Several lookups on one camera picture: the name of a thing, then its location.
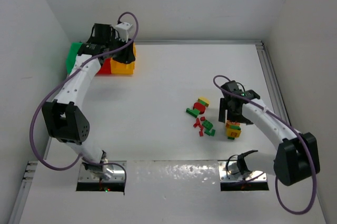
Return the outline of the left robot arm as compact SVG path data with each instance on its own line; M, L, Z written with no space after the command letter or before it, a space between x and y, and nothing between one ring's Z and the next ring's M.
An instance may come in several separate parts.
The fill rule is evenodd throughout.
M89 138L90 123L82 112L85 95L94 76L107 60L129 65L135 61L134 39L129 37L132 25L94 24L85 43L71 51L72 69L56 90L59 93L42 102L39 111L50 137L70 147L85 162L100 165L105 152Z

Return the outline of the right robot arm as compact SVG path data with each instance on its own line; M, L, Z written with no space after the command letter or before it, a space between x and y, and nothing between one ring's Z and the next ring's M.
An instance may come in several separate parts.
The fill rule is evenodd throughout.
M251 167L270 173L291 186L321 171L316 137L301 133L273 113L253 90L243 91L236 81L221 85L219 121L254 124L274 145L276 155L264 157L258 150L238 155L236 169L247 174Z

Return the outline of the yellow butterfly round lego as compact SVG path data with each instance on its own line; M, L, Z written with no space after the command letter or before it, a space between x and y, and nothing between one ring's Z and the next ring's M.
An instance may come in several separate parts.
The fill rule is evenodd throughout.
M240 123L238 122L233 122L233 121L230 121L230 120L227 120L226 121L226 124L225 124L225 127L226 128L237 128L240 126Z

